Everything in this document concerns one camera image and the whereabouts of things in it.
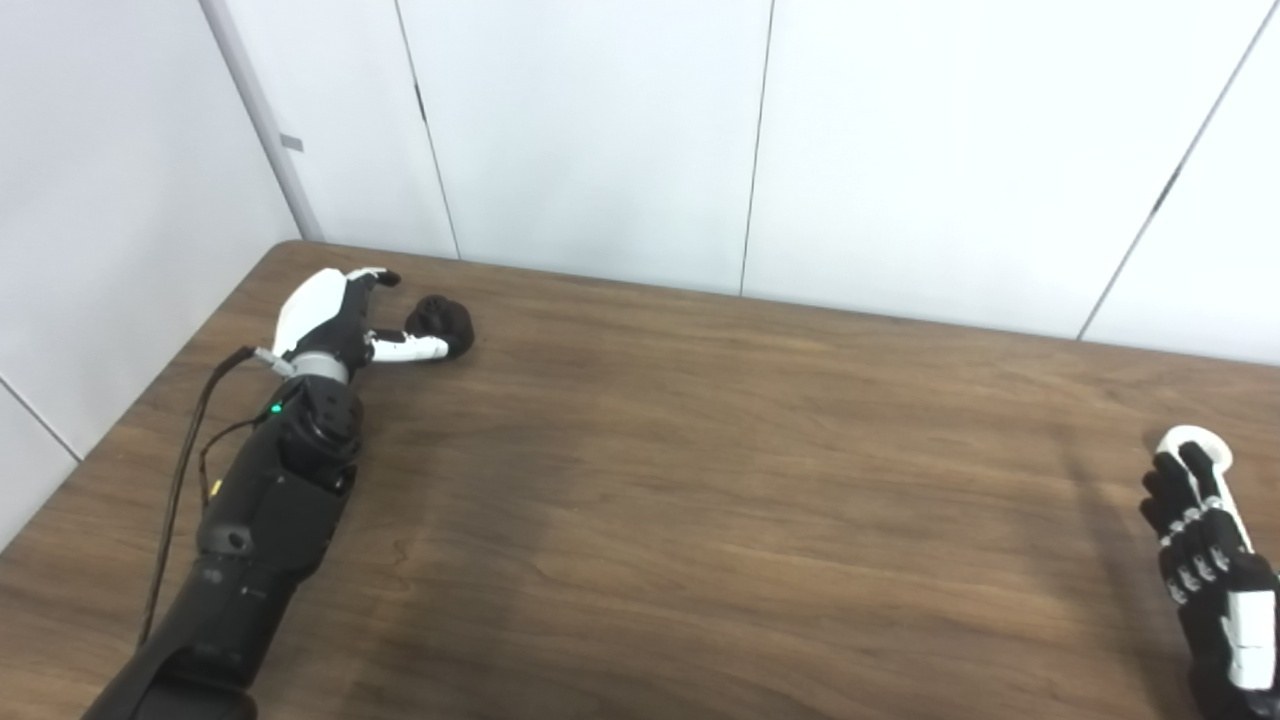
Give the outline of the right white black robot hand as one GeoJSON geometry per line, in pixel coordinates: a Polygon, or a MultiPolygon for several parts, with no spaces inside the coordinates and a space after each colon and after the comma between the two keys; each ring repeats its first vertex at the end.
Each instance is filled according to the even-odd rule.
{"type": "Polygon", "coordinates": [[[1279,715],[1277,571],[1254,551],[1225,478],[1229,457],[1166,436],[1143,475],[1140,515],[1176,607],[1203,719],[1279,715]]]}

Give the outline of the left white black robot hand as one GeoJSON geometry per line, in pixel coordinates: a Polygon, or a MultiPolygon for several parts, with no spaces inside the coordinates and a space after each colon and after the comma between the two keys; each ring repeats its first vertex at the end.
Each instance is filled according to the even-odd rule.
{"type": "Polygon", "coordinates": [[[282,306],[271,348],[256,355],[285,378],[319,375],[342,384],[374,363],[439,363],[462,356],[470,348],[467,332],[413,334],[370,325],[372,291],[398,283],[401,275],[381,266],[316,272],[282,306]]]}

